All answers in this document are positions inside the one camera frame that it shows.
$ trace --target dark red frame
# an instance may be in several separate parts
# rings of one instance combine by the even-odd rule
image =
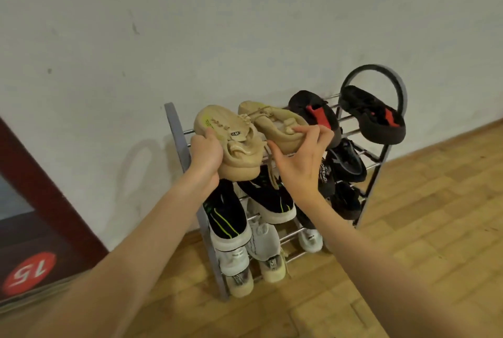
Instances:
[[[108,254],[103,243],[1,118],[0,174],[91,266]]]

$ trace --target beige shoe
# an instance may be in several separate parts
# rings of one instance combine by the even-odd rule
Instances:
[[[307,126],[306,120],[298,114],[255,101],[242,102],[237,112],[248,114],[257,130],[274,141],[283,154],[296,152],[304,142],[304,133],[292,129],[298,125]]]
[[[221,179],[250,181],[259,175],[266,143],[248,116],[208,105],[197,114],[194,131],[204,135],[207,127],[215,130],[223,147],[223,161],[218,169]]]

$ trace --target neon yellow stripe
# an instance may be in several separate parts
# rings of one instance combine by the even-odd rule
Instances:
[[[227,223],[227,225],[230,227],[230,229],[232,229],[232,230],[236,233],[236,236],[237,236],[237,235],[239,235],[239,233],[237,233],[237,231],[236,231],[234,228],[232,228],[232,225],[230,225],[230,224],[229,224],[229,222],[228,222],[227,220],[225,220],[225,218],[217,212],[217,208],[214,208],[213,210],[215,211],[215,213],[216,213],[218,216],[220,216],[220,217],[223,219],[223,221],[224,221],[224,222],[226,222],[226,223]]]
[[[218,226],[222,229],[222,231],[224,231],[227,234],[227,236],[229,236],[232,239],[232,236],[229,235],[229,233],[225,229],[223,229],[223,227],[220,225],[220,223],[217,221],[217,219],[215,219],[215,217],[213,215],[211,215],[211,217],[213,218],[213,220],[215,221],[215,223],[217,223]]]

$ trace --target red circle with number 15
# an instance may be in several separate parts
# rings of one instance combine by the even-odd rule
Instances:
[[[42,281],[54,268],[56,255],[41,252],[24,260],[3,282],[2,291],[7,296],[24,293]]]

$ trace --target person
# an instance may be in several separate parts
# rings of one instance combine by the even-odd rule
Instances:
[[[324,126],[299,126],[305,141],[284,156],[268,145],[283,185],[307,214],[391,338],[468,337],[463,322],[398,262],[344,221],[318,192],[322,155],[333,137]],[[135,230],[76,280],[31,330],[36,337],[121,336],[159,278],[202,202],[216,188],[223,150],[215,132],[191,140],[190,168]]]

